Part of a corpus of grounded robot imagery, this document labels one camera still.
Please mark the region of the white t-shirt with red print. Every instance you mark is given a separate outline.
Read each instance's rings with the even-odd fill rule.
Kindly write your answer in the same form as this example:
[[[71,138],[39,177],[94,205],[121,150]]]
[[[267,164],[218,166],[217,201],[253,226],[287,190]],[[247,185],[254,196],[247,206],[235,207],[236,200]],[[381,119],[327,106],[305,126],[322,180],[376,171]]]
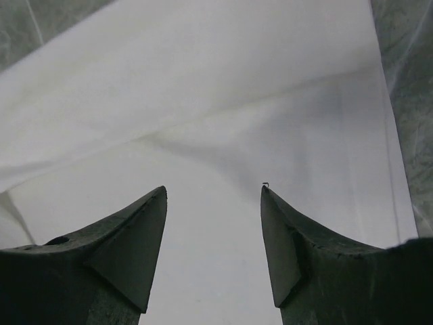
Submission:
[[[116,1],[1,74],[1,246],[158,186],[142,324],[280,324],[263,183],[346,237],[417,236],[368,1]]]

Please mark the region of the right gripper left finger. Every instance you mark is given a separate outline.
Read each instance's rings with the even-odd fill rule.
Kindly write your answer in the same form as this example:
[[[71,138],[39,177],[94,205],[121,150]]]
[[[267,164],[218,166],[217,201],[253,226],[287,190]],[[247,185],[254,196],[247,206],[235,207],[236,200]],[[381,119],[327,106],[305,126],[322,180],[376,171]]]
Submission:
[[[147,311],[167,214],[160,186],[50,240],[1,251],[2,324],[137,324]]]

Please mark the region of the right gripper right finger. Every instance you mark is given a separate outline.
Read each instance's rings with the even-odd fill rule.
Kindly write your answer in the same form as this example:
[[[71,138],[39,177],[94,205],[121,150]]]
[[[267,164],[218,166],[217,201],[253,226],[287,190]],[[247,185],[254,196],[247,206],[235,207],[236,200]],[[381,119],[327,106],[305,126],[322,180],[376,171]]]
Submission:
[[[267,186],[260,217],[284,324],[431,324],[432,239],[376,248],[291,207]]]

